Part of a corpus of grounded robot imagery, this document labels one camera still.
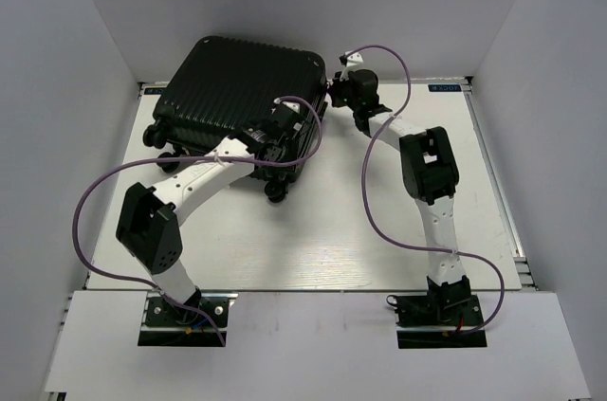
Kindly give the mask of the black suitcase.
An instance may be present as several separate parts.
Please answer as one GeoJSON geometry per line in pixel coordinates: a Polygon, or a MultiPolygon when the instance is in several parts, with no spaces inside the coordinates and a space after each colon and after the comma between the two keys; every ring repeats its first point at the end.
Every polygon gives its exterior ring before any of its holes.
{"type": "Polygon", "coordinates": [[[200,39],[168,85],[159,91],[153,123],[166,135],[156,160],[165,173],[186,155],[207,155],[228,135],[270,113],[278,98],[298,97],[316,111],[308,120],[307,152],[316,146],[327,103],[326,66],[312,51],[222,36],[200,39]]]}

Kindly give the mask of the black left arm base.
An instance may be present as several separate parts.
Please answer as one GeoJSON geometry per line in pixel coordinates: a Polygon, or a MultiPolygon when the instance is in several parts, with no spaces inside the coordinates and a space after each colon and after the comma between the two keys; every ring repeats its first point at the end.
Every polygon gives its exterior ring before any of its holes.
{"type": "Polygon", "coordinates": [[[210,348],[227,340],[230,308],[236,293],[203,293],[198,308],[208,314],[219,337],[203,316],[175,308],[158,294],[147,296],[138,334],[139,347],[210,348]]]}

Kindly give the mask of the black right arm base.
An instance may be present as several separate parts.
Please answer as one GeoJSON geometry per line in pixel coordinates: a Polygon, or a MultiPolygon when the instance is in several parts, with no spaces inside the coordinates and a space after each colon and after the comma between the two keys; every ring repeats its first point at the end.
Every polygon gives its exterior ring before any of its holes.
{"type": "Polygon", "coordinates": [[[487,348],[484,330],[469,332],[484,323],[476,295],[442,312],[428,295],[388,295],[386,302],[395,312],[400,350],[487,348]]]}

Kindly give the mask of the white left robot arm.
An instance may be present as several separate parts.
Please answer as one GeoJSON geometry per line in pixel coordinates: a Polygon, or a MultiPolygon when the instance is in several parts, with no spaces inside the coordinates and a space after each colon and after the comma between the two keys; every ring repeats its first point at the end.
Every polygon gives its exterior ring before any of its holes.
{"type": "Polygon", "coordinates": [[[180,261],[180,227],[202,204],[257,166],[286,168],[307,159],[288,151],[306,123],[303,108],[314,120],[319,119],[316,111],[298,97],[275,103],[269,117],[224,137],[181,172],[151,187],[136,183],[125,193],[116,237],[168,297],[168,313],[178,323],[195,321],[201,304],[200,291],[180,261]]]}

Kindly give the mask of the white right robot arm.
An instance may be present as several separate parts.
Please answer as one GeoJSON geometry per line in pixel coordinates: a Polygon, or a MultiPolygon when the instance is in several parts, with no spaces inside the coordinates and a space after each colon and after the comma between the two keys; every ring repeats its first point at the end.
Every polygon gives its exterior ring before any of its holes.
{"type": "Polygon", "coordinates": [[[460,175],[448,133],[441,126],[414,125],[382,104],[377,74],[362,66],[359,52],[342,54],[340,63],[342,71],[328,87],[332,105],[352,111],[357,129],[371,145],[382,142],[399,153],[403,184],[418,207],[428,247],[429,314],[439,323],[451,323],[471,292],[453,222],[460,175]]]}

